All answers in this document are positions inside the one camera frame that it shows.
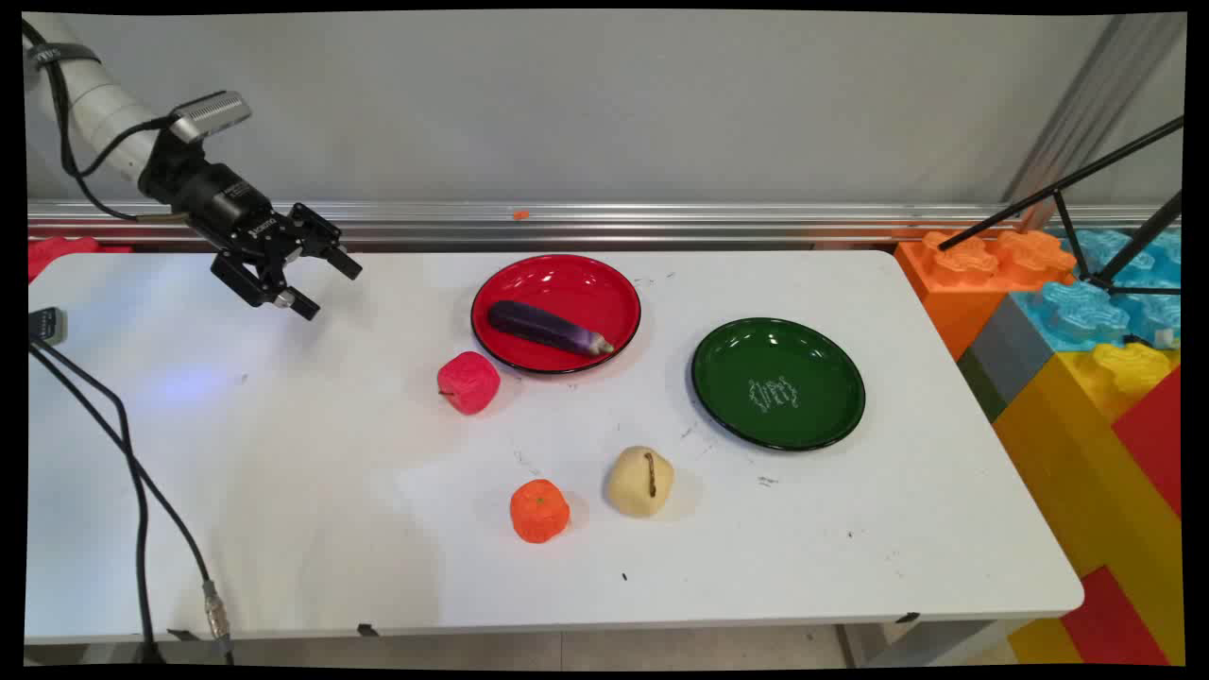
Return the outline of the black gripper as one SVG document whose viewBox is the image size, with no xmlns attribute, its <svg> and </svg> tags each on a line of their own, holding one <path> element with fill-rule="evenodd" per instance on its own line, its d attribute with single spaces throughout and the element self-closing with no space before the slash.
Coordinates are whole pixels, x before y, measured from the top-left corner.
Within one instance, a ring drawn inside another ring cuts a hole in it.
<svg viewBox="0 0 1209 680">
<path fill-rule="evenodd" d="M 185 143 L 177 133 L 157 133 L 140 191 L 181 213 L 215 248 L 212 273 L 251 307 L 272 304 L 306 321 L 319 315 L 320 306 L 287 282 L 284 270 L 297 254 L 325 260 L 346 280 L 355 281 L 363 271 L 332 221 L 295 203 L 287 215 L 290 238 L 264 194 L 229 166 L 208 161 L 202 143 Z"/>
</svg>

